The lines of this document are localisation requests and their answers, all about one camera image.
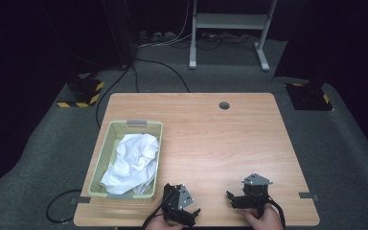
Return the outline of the black yellow striped base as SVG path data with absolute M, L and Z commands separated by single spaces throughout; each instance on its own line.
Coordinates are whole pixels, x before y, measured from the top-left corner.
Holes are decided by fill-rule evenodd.
M 68 107 L 89 107 L 94 105 L 100 97 L 104 87 L 104 82 L 95 79 L 75 80 L 65 84 L 57 96 L 57 106 Z
M 332 111 L 334 108 L 329 97 L 319 89 L 309 89 L 303 83 L 286 83 L 286 91 L 296 110 Z

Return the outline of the green plastic basket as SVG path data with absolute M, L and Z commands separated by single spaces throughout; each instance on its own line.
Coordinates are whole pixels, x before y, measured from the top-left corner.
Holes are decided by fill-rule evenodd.
M 103 145 L 88 187 L 88 193 L 91 196 L 120 199 L 152 199 L 154 197 L 157 175 L 152 178 L 148 187 L 141 195 L 134 192 L 132 189 L 120 195 L 110 193 L 101 183 L 105 172 L 115 164 L 118 158 L 118 145 L 128 134 L 149 134 L 157 139 L 158 144 L 161 144 L 163 124 L 154 121 L 112 121 L 104 137 Z

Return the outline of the person's right hand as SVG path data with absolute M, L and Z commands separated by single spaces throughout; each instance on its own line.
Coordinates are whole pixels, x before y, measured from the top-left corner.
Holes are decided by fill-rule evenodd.
M 284 230 L 278 213 L 267 203 L 264 206 L 264 213 L 255 217 L 255 212 L 250 210 L 240 210 L 240 214 L 251 225 L 253 230 Z

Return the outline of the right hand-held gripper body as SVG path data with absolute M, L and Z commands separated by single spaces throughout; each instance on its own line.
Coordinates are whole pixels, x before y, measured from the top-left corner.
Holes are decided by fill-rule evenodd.
M 268 203 L 268 186 L 272 184 L 270 179 L 252 173 L 241 182 L 243 195 L 234 197 L 234 200 L 238 202 L 239 209 L 260 208 Z

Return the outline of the white cloth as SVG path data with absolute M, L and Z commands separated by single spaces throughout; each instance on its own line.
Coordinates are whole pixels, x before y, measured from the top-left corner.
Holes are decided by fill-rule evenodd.
M 109 194 L 128 191 L 144 194 L 156 175 L 159 142 L 150 134 L 126 134 L 116 148 L 116 160 L 104 173 L 101 184 Z

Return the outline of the white metal stand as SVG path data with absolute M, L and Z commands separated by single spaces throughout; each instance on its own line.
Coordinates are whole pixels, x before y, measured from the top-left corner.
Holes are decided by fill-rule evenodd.
M 198 12 L 197 0 L 194 0 L 189 68 L 196 69 L 197 29 L 254 30 L 261 32 L 259 41 L 254 43 L 254 48 L 262 70 L 268 72 L 270 67 L 265 56 L 264 45 L 277 1 L 270 0 L 266 14 L 230 14 Z

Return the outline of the person's left hand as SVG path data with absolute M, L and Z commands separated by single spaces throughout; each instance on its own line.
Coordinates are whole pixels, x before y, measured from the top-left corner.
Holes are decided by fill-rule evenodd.
M 145 227 L 145 230 L 182 230 L 182 229 L 183 229 L 182 224 L 167 223 L 162 216 L 154 217 Z

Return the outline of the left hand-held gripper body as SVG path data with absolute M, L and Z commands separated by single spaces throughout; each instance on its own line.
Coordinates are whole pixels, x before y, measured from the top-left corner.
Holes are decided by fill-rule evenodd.
M 184 184 L 164 186 L 161 208 L 164 219 L 172 221 L 194 221 L 195 214 L 185 211 L 194 202 Z

